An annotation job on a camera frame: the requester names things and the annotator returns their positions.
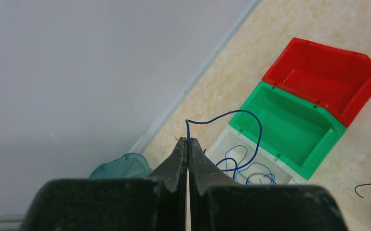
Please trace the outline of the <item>teal translucent plastic tub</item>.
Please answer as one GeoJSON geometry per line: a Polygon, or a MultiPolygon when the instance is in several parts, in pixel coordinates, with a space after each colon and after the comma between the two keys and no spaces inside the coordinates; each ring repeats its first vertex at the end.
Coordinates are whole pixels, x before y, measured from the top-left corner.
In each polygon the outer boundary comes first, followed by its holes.
{"type": "Polygon", "coordinates": [[[127,153],[118,159],[101,164],[89,178],[141,178],[148,176],[152,171],[144,156],[138,153],[127,153]]]}

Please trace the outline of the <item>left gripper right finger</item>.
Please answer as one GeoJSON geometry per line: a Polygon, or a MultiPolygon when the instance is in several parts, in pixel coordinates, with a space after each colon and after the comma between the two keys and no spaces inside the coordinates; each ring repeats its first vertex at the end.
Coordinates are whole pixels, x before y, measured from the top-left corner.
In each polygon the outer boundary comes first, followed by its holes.
{"type": "Polygon", "coordinates": [[[242,185],[223,173],[197,139],[188,145],[194,231],[345,231],[332,195],[317,185],[242,185]]]}

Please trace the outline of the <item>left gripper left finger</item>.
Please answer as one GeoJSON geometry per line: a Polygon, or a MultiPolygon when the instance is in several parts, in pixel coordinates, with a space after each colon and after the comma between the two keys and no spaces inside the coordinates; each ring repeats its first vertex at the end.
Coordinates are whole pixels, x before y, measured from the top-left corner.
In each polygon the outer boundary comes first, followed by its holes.
{"type": "Polygon", "coordinates": [[[43,185],[23,231],[183,231],[187,143],[143,178],[57,179],[43,185]]]}

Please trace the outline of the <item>white plastic bin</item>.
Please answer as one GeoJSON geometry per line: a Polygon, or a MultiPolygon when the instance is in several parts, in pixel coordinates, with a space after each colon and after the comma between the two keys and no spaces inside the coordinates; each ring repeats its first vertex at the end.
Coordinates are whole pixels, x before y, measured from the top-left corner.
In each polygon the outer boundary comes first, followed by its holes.
{"type": "Polygon", "coordinates": [[[308,183],[280,159],[230,126],[226,126],[205,154],[227,176],[243,185],[308,183]]]}

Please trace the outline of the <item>green plastic bin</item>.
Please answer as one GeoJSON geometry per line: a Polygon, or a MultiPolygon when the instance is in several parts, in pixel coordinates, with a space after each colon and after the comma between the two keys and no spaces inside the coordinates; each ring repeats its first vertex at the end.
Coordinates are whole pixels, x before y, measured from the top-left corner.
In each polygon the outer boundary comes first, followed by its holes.
{"type": "Polygon", "coordinates": [[[309,180],[346,128],[326,109],[263,81],[229,125],[309,180]]]}

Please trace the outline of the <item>red plastic bin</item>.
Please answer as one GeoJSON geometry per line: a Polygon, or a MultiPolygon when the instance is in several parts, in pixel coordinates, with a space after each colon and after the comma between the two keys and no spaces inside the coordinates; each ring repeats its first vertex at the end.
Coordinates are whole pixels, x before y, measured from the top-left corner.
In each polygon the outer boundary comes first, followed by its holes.
{"type": "Polygon", "coordinates": [[[371,97],[371,58],[292,38],[262,81],[326,109],[348,128],[371,97]]]}

